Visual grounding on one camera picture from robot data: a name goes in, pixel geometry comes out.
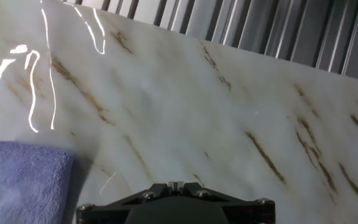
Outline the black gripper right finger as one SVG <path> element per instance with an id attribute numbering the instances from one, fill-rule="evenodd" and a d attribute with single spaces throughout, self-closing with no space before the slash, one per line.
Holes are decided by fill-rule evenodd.
<path id="1" fill-rule="evenodd" d="M 192 205 L 214 215 L 221 211 L 228 223 L 275 223 L 275 202 L 269 198 L 245 201 L 208 189 L 197 182 L 176 182 L 175 195 L 193 199 Z"/>

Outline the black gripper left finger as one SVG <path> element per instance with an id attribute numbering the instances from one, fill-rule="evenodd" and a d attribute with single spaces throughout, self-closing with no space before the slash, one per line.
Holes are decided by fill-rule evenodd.
<path id="1" fill-rule="evenodd" d="M 108 205 L 85 203 L 76 208 L 76 224 L 124 223 L 129 212 L 140 205 L 169 197 L 177 191 L 177 183 L 152 184 L 146 190 L 130 195 Z"/>

